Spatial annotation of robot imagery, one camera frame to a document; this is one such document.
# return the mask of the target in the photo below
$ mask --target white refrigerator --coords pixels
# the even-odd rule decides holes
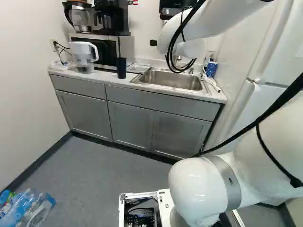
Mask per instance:
[[[275,0],[228,30],[218,62],[215,80],[228,102],[205,150],[253,122],[303,72],[303,0]]]

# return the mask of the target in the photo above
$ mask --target black tumbler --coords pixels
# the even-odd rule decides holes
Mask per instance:
[[[119,79],[126,78],[126,58],[117,58],[117,71]]]

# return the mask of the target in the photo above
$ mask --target gray carpet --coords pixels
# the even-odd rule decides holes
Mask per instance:
[[[118,227],[119,194],[168,187],[170,165],[71,138],[18,189],[57,200],[43,227]]]

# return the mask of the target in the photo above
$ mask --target silver ring band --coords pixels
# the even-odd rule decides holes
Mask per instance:
[[[239,181],[232,168],[218,156],[206,155],[202,157],[207,158],[217,167],[222,179],[224,180],[227,192],[226,210],[237,209],[241,204],[242,196]]]

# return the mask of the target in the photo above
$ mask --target faucet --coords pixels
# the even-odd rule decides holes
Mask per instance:
[[[174,62],[175,66],[177,66],[177,61],[182,60],[182,57],[180,55],[178,55],[178,56],[177,55],[173,55],[172,58],[173,58],[173,62]]]
[[[194,68],[190,68],[188,74],[193,75],[194,74]]]

